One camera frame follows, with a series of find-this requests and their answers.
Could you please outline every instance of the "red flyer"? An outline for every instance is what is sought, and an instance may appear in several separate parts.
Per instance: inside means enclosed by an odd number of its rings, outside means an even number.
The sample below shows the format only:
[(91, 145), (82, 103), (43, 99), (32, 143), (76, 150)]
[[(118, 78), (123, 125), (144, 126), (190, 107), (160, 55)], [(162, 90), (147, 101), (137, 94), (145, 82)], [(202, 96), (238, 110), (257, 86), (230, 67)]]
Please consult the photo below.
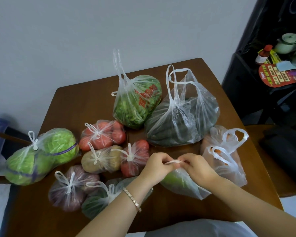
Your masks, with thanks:
[(282, 87), (296, 83), (296, 75), (291, 71), (279, 71), (275, 64), (263, 64), (259, 67), (261, 80), (269, 87)]

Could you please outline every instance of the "transparent plastic bag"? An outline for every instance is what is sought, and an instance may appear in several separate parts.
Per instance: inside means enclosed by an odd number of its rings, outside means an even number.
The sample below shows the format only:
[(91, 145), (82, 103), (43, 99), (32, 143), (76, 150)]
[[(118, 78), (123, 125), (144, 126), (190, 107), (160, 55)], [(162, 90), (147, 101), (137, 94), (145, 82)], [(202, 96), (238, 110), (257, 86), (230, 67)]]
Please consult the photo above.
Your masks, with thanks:
[[(187, 71), (181, 81), (176, 72)], [(169, 81), (174, 83), (170, 91)], [(219, 107), (216, 98), (206, 90), (187, 68), (166, 72), (168, 95), (145, 122), (147, 141), (150, 144), (172, 147), (200, 141), (216, 123)]]
[[(175, 159), (166, 163), (180, 163), (181, 161)], [(169, 174), (160, 182), (166, 189), (179, 195), (186, 195), (197, 199), (205, 199), (211, 193), (206, 189), (198, 186), (183, 168), (178, 168)]]
[[(96, 217), (105, 209), (136, 177), (109, 180), (106, 185), (98, 182), (95, 191), (88, 195), (82, 204), (82, 212), (89, 219)], [(153, 188), (147, 193), (144, 201), (151, 195)]]
[(87, 127), (81, 134), (79, 147), (83, 151), (90, 151), (90, 146), (97, 149), (103, 149), (112, 146), (113, 144), (120, 145), (126, 140), (124, 127), (118, 121), (98, 120), (91, 125), (85, 123)]
[(14, 184), (28, 185), (43, 179), (53, 168), (67, 163), (79, 155), (78, 141), (64, 128), (54, 128), (35, 138), (11, 155), (6, 162), (5, 177)]
[(113, 62), (119, 76), (118, 91), (112, 93), (116, 96), (113, 117), (125, 126), (139, 129), (161, 100), (160, 82), (150, 75), (129, 79), (122, 67), (119, 50), (114, 50)]
[(99, 174), (105, 171), (110, 173), (117, 171), (121, 167), (121, 152), (123, 148), (117, 145), (95, 150), (88, 142), (91, 151), (85, 153), (81, 159), (82, 167), (85, 171)]
[[(244, 134), (242, 140), (238, 140), (236, 131)], [(248, 133), (243, 129), (227, 130), (223, 126), (215, 125), (201, 144), (202, 156), (208, 164), (218, 175), (229, 179), (239, 187), (246, 185), (247, 180), (236, 150), (248, 137)]]
[(132, 146), (129, 143), (121, 155), (121, 171), (124, 176), (132, 177), (139, 174), (149, 158), (149, 144), (145, 140), (136, 141)]
[(48, 199), (54, 207), (68, 212), (80, 209), (90, 191), (88, 186), (99, 181), (99, 176), (86, 173), (81, 165), (70, 167), (65, 175), (56, 171), (55, 177), (57, 180), (48, 192)]

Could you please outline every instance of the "red bottle cap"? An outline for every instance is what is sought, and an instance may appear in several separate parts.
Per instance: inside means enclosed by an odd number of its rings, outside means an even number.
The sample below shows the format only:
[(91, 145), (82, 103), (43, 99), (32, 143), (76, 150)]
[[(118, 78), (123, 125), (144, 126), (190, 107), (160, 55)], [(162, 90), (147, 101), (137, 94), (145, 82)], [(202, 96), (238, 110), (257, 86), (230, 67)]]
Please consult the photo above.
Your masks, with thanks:
[(266, 45), (266, 46), (264, 47), (264, 50), (265, 50), (265, 51), (271, 51), (272, 48), (273, 48), (272, 45)]

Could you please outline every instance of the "bracelet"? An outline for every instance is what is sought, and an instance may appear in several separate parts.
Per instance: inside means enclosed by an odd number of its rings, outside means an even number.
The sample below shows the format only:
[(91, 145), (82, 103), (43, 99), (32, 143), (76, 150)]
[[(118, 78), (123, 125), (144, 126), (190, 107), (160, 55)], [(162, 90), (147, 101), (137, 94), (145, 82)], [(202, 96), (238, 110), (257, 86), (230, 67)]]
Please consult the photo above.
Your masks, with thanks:
[(137, 203), (137, 201), (134, 199), (134, 197), (129, 193), (129, 191), (124, 187), (123, 191), (125, 191), (125, 193), (129, 196), (129, 198), (133, 201), (133, 203), (135, 204), (138, 212), (141, 212), (141, 208), (139, 207), (139, 204)]

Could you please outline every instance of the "woman's left hand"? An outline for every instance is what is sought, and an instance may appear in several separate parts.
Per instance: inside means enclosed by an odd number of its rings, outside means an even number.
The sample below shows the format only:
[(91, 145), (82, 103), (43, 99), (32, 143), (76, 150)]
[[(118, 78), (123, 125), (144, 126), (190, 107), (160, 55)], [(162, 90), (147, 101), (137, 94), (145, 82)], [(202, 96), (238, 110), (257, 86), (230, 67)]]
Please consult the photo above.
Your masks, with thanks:
[(146, 166), (139, 177), (144, 181), (147, 181), (151, 187), (155, 186), (171, 171), (181, 167), (178, 163), (171, 163), (169, 165), (163, 164), (171, 160), (173, 159), (166, 153), (153, 153), (148, 159)]

